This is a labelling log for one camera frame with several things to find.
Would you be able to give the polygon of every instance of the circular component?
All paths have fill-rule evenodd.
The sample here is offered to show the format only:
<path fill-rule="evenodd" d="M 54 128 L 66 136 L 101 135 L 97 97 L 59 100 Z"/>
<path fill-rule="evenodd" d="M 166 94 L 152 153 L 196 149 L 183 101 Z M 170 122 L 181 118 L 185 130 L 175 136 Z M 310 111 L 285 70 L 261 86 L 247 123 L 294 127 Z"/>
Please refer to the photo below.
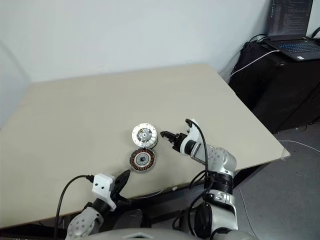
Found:
<path fill-rule="evenodd" d="M 138 147 L 152 149 L 158 142 L 157 131 L 149 123 L 140 123 L 132 131 L 132 140 Z"/>
<path fill-rule="evenodd" d="M 138 173 L 147 172 L 155 165 L 155 154 L 147 148 L 135 150 L 129 159 L 130 165 Z"/>

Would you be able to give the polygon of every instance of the white table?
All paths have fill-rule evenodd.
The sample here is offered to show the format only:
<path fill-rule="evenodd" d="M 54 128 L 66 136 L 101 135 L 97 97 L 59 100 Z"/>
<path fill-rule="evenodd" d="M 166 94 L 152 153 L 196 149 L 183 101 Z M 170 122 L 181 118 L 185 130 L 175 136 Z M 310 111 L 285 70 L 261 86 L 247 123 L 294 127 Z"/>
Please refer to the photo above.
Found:
<path fill-rule="evenodd" d="M 290 155 L 206 64 L 34 83 L 0 132 L 0 227 L 54 217 L 74 176 L 128 169 L 139 123 L 185 133 L 186 118 L 198 121 L 208 144 L 232 153 L 237 169 Z M 171 147 L 159 135 L 155 167 L 132 172 L 122 195 L 185 184 L 204 169 Z M 91 187 L 74 182 L 60 213 L 93 201 Z"/>

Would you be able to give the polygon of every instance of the laptop screen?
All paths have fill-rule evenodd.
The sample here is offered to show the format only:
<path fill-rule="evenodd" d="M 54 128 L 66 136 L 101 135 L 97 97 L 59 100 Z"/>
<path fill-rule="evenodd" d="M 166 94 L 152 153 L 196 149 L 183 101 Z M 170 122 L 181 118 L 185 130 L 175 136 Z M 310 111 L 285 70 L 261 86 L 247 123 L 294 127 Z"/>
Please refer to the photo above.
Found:
<path fill-rule="evenodd" d="M 312 3 L 313 0 L 272 0 L 268 35 L 306 35 Z"/>

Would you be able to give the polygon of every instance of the floor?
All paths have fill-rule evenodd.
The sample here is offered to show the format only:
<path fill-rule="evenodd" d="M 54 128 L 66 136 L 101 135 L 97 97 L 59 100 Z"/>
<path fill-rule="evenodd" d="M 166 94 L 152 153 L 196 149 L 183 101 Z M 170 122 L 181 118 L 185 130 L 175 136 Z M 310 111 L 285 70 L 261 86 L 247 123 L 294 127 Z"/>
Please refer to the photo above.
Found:
<path fill-rule="evenodd" d="M 274 136 L 320 150 L 320 123 Z M 240 187 L 252 228 L 260 240 L 319 240 L 320 153 L 294 142 L 282 145 L 291 156 L 270 163 Z M 238 227 L 253 235 L 238 189 L 234 195 Z M 172 220 L 152 227 L 171 228 Z"/>

